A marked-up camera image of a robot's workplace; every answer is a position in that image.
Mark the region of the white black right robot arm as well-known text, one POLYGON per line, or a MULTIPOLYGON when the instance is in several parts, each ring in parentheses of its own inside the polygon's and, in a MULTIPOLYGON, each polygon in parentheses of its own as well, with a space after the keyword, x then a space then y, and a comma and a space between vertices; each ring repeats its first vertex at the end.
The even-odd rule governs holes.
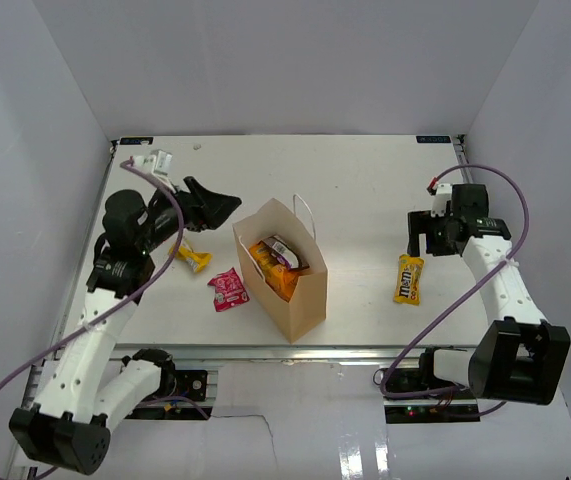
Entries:
POLYGON ((473 350, 430 347, 420 357, 418 390, 437 399, 452 385, 477 398, 549 404, 571 345, 562 326, 550 324, 535 305, 516 262, 509 258, 511 233, 489 214, 482 184, 433 182, 429 210, 408 215, 408 253, 458 255, 479 284, 488 330, 473 350))

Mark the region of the dark brown M&M's packet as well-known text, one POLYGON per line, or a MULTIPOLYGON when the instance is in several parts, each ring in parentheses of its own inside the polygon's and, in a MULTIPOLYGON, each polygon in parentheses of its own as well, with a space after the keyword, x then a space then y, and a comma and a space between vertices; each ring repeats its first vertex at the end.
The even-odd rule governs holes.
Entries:
POLYGON ((303 271, 309 268, 307 260, 283 238, 272 235, 262 240, 270 254, 287 270, 303 271))

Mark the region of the yellow M&M's packet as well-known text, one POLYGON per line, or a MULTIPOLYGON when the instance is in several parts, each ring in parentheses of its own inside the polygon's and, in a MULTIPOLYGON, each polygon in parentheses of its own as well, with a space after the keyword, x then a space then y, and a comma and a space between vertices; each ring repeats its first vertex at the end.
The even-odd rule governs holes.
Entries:
POLYGON ((399 256, 398 275, 393 300, 399 304, 420 304, 420 278, 424 260, 407 254, 399 256))

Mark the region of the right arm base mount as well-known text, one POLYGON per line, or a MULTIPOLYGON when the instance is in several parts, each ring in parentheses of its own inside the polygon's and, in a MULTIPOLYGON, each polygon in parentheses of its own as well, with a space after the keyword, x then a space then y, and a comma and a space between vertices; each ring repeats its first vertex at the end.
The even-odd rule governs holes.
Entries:
POLYGON ((478 401, 468 390, 438 379, 427 380, 418 368, 395 370, 385 389, 388 425, 480 421, 478 401))

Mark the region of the orange yellow snack multipack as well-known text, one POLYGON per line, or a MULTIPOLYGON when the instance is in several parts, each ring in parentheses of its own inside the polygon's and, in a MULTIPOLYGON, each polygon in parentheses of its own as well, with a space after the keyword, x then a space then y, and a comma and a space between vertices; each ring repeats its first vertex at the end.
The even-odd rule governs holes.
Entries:
POLYGON ((249 253, 261 270, 265 282, 281 299, 289 302, 296 289, 299 273, 289 271, 280 264, 263 242, 251 246, 249 253))

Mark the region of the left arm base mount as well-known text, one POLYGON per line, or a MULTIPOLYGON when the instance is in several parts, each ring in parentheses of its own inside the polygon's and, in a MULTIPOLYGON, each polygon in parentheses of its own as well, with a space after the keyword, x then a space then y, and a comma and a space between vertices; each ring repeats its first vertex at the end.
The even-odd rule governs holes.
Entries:
POLYGON ((176 370, 171 396, 181 396, 196 402, 207 397, 208 372, 206 370, 176 370))

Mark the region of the pink candy packet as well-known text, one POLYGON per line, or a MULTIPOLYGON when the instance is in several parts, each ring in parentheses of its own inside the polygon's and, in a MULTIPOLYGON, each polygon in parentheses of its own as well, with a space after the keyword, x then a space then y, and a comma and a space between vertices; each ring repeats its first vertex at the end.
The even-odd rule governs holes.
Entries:
POLYGON ((214 289, 213 305, 216 312, 229 310, 250 300, 243 281, 234 268, 212 277, 208 286, 214 289))

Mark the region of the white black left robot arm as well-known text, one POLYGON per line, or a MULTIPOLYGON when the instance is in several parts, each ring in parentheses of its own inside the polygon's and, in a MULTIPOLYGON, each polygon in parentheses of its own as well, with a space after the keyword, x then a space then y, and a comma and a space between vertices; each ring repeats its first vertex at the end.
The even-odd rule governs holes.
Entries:
POLYGON ((78 334, 30 408, 18 408, 9 429, 34 461, 83 475, 104 461, 111 435, 139 404, 172 396, 172 356, 146 348, 123 360, 121 373, 100 384, 118 339, 155 273, 152 252, 187 229, 216 230, 240 207, 237 196, 212 192, 195 178, 160 186, 150 200, 132 189, 105 201, 103 232, 94 245, 78 334))

